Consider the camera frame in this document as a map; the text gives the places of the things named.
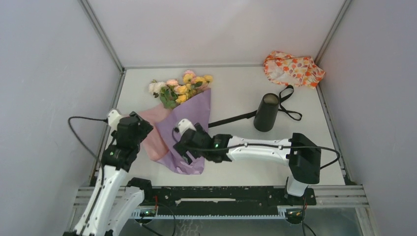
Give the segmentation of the flower bouquet purple paper wrap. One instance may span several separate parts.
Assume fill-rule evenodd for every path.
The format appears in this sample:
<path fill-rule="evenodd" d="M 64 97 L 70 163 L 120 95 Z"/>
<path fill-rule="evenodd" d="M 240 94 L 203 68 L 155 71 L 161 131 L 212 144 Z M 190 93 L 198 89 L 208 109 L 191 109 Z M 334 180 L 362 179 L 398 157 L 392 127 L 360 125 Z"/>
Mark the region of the flower bouquet purple paper wrap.
<path fill-rule="evenodd" d="M 212 80 L 211 75 L 199 76 L 187 70 L 180 80 L 153 80 L 149 84 L 149 93 L 160 100 L 159 105 L 143 112 L 154 127 L 143 144 L 150 160 L 177 174 L 203 172 L 205 161 L 192 147 L 197 146 L 193 141 L 210 139 L 198 136 L 208 128 Z"/>

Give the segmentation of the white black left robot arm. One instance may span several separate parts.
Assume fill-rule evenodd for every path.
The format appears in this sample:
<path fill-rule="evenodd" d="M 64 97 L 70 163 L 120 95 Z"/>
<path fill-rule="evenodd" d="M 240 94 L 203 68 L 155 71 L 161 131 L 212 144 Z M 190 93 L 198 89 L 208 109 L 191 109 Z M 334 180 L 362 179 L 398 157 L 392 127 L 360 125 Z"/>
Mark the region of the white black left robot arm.
<path fill-rule="evenodd" d="M 112 141 L 99 158 L 98 179 L 87 207 L 74 229 L 65 232 L 65 236 L 118 236 L 134 209 L 139 204 L 150 204 L 154 198 L 150 188 L 135 186 L 132 180 L 122 199 L 115 203 L 140 144 L 153 126 L 136 112 L 124 116 L 117 109 L 109 111 L 104 122 L 112 129 Z"/>

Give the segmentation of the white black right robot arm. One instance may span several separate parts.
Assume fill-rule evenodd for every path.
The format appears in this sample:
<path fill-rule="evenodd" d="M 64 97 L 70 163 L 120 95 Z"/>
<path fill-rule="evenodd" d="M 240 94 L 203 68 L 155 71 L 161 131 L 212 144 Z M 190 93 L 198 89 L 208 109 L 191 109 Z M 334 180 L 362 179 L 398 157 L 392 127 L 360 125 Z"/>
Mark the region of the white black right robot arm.
<path fill-rule="evenodd" d="M 217 134 L 210 136 L 202 126 L 184 119 L 172 129 L 174 149 L 188 163 L 204 158 L 214 163 L 242 160 L 275 162 L 290 169 L 284 198 L 292 205 L 304 197 L 308 186 L 320 182 L 321 149 L 301 133 L 289 139 L 256 140 Z"/>

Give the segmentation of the pink wrapping paper sheet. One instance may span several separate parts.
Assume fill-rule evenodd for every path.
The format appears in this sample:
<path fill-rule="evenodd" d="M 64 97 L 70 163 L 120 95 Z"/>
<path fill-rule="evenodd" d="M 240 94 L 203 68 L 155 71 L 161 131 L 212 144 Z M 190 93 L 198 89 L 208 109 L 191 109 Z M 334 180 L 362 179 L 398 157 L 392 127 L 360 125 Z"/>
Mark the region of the pink wrapping paper sheet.
<path fill-rule="evenodd" d="M 139 112 L 139 116 L 153 126 L 153 130 L 147 135 L 141 144 L 151 161 L 159 161 L 169 151 L 160 135 L 160 132 L 156 128 L 156 124 L 164 120 L 170 113 L 171 110 L 165 109 L 162 103 L 151 109 Z"/>

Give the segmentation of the black ribbon with gold text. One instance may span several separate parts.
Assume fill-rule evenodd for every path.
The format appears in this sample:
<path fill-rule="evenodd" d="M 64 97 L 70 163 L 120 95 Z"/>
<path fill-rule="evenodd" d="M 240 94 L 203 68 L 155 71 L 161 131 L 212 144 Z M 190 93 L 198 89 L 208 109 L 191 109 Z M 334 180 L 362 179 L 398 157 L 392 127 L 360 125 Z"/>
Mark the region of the black ribbon with gold text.
<path fill-rule="evenodd" d="M 272 130 L 278 112 L 284 112 L 291 119 L 295 121 L 301 121 L 302 114 L 296 111 L 290 111 L 282 106 L 282 102 L 289 99 L 294 93 L 294 87 L 291 85 L 286 86 L 278 95 L 275 93 L 267 93 L 263 96 L 261 103 L 257 110 L 246 114 L 238 115 L 231 118 L 215 121 L 208 124 L 209 128 L 232 123 L 241 119 L 249 119 L 254 117 L 253 125 L 261 132 L 267 132 Z"/>

